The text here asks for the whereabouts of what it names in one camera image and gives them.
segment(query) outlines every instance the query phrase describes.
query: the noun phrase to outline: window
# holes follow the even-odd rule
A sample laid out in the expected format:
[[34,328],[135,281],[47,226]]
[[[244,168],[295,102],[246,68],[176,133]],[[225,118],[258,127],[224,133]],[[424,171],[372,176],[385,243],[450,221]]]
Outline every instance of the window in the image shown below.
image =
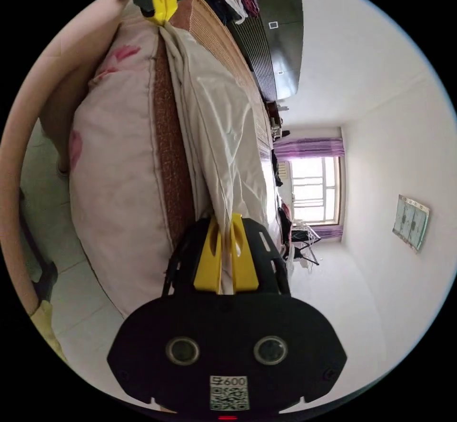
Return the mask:
[[309,157],[290,162],[294,219],[310,225],[338,224],[339,157]]

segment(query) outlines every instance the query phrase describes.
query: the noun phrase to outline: window frame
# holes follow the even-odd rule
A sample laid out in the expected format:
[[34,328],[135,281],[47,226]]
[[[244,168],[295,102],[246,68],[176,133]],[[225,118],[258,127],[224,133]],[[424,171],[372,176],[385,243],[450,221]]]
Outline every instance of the window frame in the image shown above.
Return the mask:
[[[341,220],[341,157],[333,157],[334,167],[335,167],[335,186],[327,187],[325,184],[326,181],[326,167],[325,167],[325,159],[326,157],[316,157],[320,158],[322,161],[322,184],[308,184],[308,186],[313,185],[322,185],[323,189],[323,207],[324,207],[324,220],[322,221],[305,221],[310,226],[335,226],[339,225]],[[297,205],[294,196],[294,181],[299,179],[307,179],[307,178],[314,178],[314,177],[294,177],[293,168],[292,168],[292,161],[288,161],[289,169],[290,169],[290,188],[292,193],[292,215],[294,216],[294,209]],[[326,208],[327,208],[327,189],[335,190],[335,214],[333,219],[325,220]]]

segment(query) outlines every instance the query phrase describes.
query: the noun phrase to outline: purple curtain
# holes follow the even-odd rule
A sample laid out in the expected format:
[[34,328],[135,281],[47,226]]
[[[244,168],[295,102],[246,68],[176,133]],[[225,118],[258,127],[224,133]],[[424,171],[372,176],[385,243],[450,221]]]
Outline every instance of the purple curtain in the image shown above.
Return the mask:
[[340,238],[343,236],[343,226],[311,226],[311,228],[323,239]]
[[342,157],[343,138],[291,138],[273,143],[279,161],[304,157]]

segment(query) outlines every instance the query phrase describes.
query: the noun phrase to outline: picture on wall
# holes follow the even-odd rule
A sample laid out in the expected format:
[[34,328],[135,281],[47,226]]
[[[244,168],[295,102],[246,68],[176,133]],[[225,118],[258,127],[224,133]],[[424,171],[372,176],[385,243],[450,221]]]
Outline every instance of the picture on wall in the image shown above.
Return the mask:
[[417,253],[424,240],[429,214],[430,209],[426,206],[399,195],[392,232]]

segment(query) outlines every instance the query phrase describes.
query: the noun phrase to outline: person's leg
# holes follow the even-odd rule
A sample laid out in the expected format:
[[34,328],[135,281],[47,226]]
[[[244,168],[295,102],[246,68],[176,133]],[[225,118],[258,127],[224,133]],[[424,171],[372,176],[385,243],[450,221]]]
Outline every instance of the person's leg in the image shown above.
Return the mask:
[[75,52],[77,67],[54,89],[41,110],[41,127],[59,154],[61,173],[68,173],[70,168],[69,139],[74,113],[88,92],[88,82],[109,50],[120,21],[121,13],[79,42]]
[[68,173],[70,169],[69,138],[73,115],[87,94],[87,84],[97,64],[84,64],[69,73],[50,95],[40,114],[43,132],[59,154],[58,168],[62,173]]
[[39,308],[39,300],[30,279],[20,245],[19,191],[20,173],[27,143],[41,114],[43,104],[69,72],[85,63],[80,47],[88,52],[103,45],[102,32],[111,37],[108,49],[129,0],[96,0],[73,18],[45,48],[25,78],[11,107],[0,142],[0,236],[1,250],[13,286],[29,316]]

